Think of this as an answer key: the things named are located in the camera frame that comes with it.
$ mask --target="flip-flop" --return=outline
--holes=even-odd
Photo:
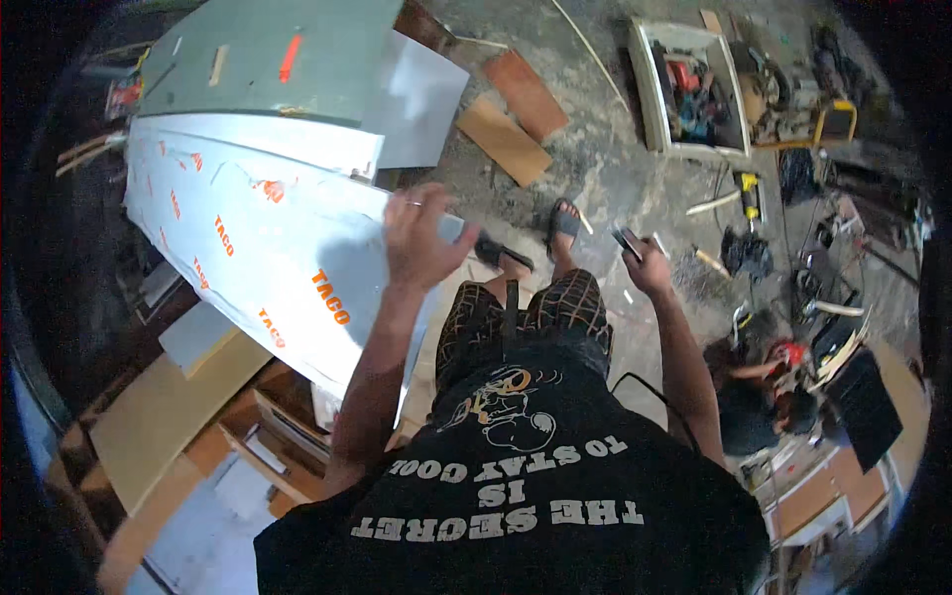
[[[552,211],[548,215],[548,236],[545,238],[545,253],[549,260],[552,260],[552,240],[555,239],[555,234],[561,232],[572,236],[572,245],[574,246],[575,238],[579,234],[579,227],[582,226],[581,217],[573,217],[571,210],[568,208],[566,210],[559,208],[563,204],[569,205],[576,211],[579,210],[575,203],[567,198],[560,198],[552,207]]]
[[[535,264],[532,263],[531,258],[523,256],[515,250],[506,248],[489,237],[489,234],[484,230],[479,232],[479,239],[476,240],[476,245],[473,247],[473,250],[476,252],[476,258],[491,267],[502,268],[499,266],[499,257],[505,254],[520,265],[527,267],[529,272],[535,270]]]

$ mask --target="yellow power tool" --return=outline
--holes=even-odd
[[[757,177],[756,173],[734,172],[734,183],[741,191],[741,205],[744,207],[744,217],[747,218],[747,224],[750,225],[751,231],[754,230],[754,220],[760,221],[762,226],[766,225],[759,182],[760,178]]]

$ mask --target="concrete floor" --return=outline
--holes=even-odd
[[[582,42],[548,2],[435,0],[428,7],[453,32],[505,43],[518,50],[548,85],[568,115],[569,124],[545,140],[544,147],[553,163],[528,188],[516,186],[456,129],[450,133],[440,166],[417,171],[410,179],[445,183],[457,197],[457,214],[480,223],[497,239],[530,256],[537,266],[526,284],[530,290],[544,287],[552,270],[543,245],[549,209],[560,197],[575,201],[595,231],[580,231],[574,248],[576,261],[599,280],[609,322],[616,328],[609,385],[628,370],[643,375],[656,386],[661,384],[662,376],[654,313],[627,278],[618,246],[609,234],[612,225],[628,226],[642,235],[657,232],[661,236],[671,254],[672,276],[685,313],[702,346],[729,332],[731,314],[744,299],[751,299],[755,309],[772,308],[778,318],[777,336],[788,334],[789,326],[783,319],[789,306],[782,289],[789,264],[775,153],[755,151],[753,165],[764,179],[762,192],[769,225],[762,236],[773,249],[776,271],[751,288],[745,275],[728,282],[690,256],[692,244],[716,255],[722,237],[720,226],[743,229],[745,225],[737,205],[717,209],[720,226],[710,212],[691,218],[684,215],[689,206],[713,197],[719,164],[669,158],[645,148],[641,109],[626,62],[627,19],[641,16],[703,27],[699,3],[575,0],[563,2],[563,6],[626,94],[632,113],[625,110]],[[728,40],[734,38],[729,13],[733,12],[738,19],[749,15],[755,23],[754,33],[781,63],[808,57],[809,28],[817,19],[837,22],[824,4],[767,0],[704,3],[704,8],[719,12]],[[863,64],[864,52],[855,36],[847,31],[841,35],[841,43],[849,55]],[[505,101],[480,71],[484,61],[500,51],[464,42],[450,52],[450,59],[472,74],[461,108],[477,95],[488,92],[505,109]],[[874,64],[863,65],[873,76],[878,75]],[[732,188],[728,178],[720,194]],[[811,202],[786,210],[786,237],[793,254],[799,252],[811,220],[823,218],[823,208],[814,213],[814,205]],[[843,273],[851,285],[865,288],[864,302],[872,305],[871,334],[884,338],[900,353],[918,355],[917,292],[876,261],[858,263],[857,249],[846,242],[841,245],[838,240],[831,253],[841,264],[851,263]],[[634,299],[631,304],[624,297],[626,289]],[[627,407],[666,424],[664,408],[646,390],[620,387],[618,397]]]

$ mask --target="shorts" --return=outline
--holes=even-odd
[[[483,319],[472,321],[480,312]],[[499,300],[483,284],[460,284],[437,344],[437,392],[479,367],[503,361],[503,315]],[[516,321],[518,346],[557,343],[607,378],[614,331],[605,318],[598,282],[587,270],[574,268],[540,289],[528,309],[518,311]],[[467,345],[461,346],[464,340]]]

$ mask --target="black t-shirt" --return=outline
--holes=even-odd
[[[768,539],[726,471],[557,347],[439,400],[379,473],[255,539],[262,593],[747,592]]]
[[[724,382],[717,400],[724,454],[743,457],[780,442],[773,430],[776,410],[755,384],[731,378]]]

